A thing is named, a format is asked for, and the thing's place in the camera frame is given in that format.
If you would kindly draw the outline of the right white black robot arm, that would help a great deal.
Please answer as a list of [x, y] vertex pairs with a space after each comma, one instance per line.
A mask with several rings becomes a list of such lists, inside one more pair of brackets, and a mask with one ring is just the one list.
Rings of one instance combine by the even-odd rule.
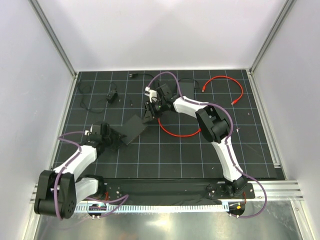
[[197, 120], [200, 133], [215, 149], [222, 166], [225, 192], [230, 198], [242, 196], [248, 179], [241, 169], [232, 147], [233, 122], [226, 110], [210, 102], [190, 99], [180, 93], [174, 94], [167, 84], [155, 90], [147, 86], [144, 94], [149, 97], [144, 104], [142, 122], [159, 119], [163, 112], [185, 114]]

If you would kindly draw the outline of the black network switch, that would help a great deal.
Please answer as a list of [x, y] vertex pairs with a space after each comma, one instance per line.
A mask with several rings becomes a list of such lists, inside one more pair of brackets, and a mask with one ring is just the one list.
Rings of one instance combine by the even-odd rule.
[[192, 82], [181, 82], [179, 86], [183, 97], [187, 97], [191, 100], [195, 99], [195, 89]]
[[133, 115], [120, 129], [124, 135], [122, 142], [128, 146], [133, 142], [146, 128], [147, 124], [143, 123], [142, 119], [136, 114]]

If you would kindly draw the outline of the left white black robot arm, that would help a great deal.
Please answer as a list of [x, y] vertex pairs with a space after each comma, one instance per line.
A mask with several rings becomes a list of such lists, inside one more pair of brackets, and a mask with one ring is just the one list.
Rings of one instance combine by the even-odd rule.
[[94, 200], [104, 198], [104, 178], [81, 175], [107, 148], [118, 150], [126, 134], [107, 122], [96, 122], [82, 134], [85, 136], [82, 143], [68, 140], [64, 134], [59, 136], [59, 141], [75, 145], [76, 150], [60, 166], [40, 173], [33, 207], [36, 214], [69, 219], [79, 202], [91, 197]]

